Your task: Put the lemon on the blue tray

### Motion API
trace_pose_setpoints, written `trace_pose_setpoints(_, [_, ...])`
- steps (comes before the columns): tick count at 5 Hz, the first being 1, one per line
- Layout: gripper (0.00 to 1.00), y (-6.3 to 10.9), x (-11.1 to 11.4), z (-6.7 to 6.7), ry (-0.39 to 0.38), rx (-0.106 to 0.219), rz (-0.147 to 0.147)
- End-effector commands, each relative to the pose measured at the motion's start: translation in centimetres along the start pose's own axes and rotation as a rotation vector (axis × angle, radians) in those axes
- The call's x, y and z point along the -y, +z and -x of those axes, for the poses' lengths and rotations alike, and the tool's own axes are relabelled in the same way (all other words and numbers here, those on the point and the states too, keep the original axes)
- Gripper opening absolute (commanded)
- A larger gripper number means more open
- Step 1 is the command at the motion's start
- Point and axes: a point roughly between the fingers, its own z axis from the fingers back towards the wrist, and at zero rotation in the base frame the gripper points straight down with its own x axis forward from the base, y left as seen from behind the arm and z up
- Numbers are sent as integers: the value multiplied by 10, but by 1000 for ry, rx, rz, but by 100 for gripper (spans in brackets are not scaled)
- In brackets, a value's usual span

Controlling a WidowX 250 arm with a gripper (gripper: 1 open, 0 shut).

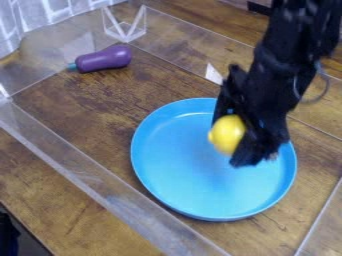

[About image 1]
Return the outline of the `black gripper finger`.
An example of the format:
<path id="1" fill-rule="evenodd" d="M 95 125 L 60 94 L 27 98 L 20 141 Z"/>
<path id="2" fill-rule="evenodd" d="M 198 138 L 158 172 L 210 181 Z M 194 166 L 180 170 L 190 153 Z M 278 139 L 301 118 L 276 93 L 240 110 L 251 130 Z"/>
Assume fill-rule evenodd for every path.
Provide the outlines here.
<path id="1" fill-rule="evenodd" d="M 235 86 L 224 83 L 220 86 L 220 92 L 216 98 L 211 124 L 215 124 L 223 116 L 239 113 L 240 104 L 238 96 Z"/>
<path id="2" fill-rule="evenodd" d="M 270 129 L 247 126 L 247 131 L 231 156 L 235 167 L 255 166 L 262 160 L 276 158 L 282 144 L 290 140 L 286 123 L 275 123 Z"/>

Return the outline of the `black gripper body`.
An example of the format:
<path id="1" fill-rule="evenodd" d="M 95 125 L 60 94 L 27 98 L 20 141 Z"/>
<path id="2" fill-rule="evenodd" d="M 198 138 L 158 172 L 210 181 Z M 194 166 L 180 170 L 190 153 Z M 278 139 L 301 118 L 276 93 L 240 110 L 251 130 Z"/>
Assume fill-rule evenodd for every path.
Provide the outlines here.
<path id="1" fill-rule="evenodd" d="M 222 81 L 235 86 L 239 94 L 239 113 L 246 126 L 270 129 L 286 123 L 286 117 L 302 100 L 318 73 L 319 56 L 303 46 L 259 43 L 248 70 L 238 64 L 228 65 L 228 75 Z"/>

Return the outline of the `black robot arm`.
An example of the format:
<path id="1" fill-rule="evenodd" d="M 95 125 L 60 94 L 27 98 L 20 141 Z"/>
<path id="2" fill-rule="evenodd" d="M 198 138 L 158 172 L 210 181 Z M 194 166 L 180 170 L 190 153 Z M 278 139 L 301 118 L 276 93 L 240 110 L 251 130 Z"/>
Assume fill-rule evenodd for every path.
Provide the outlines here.
<path id="1" fill-rule="evenodd" d="M 339 41 L 342 0 L 272 0 L 267 30 L 248 70 L 228 66 L 214 117 L 238 115 L 246 133 L 230 164 L 243 167 L 276 157 L 290 140 L 286 117 L 319 72 L 321 58 Z"/>

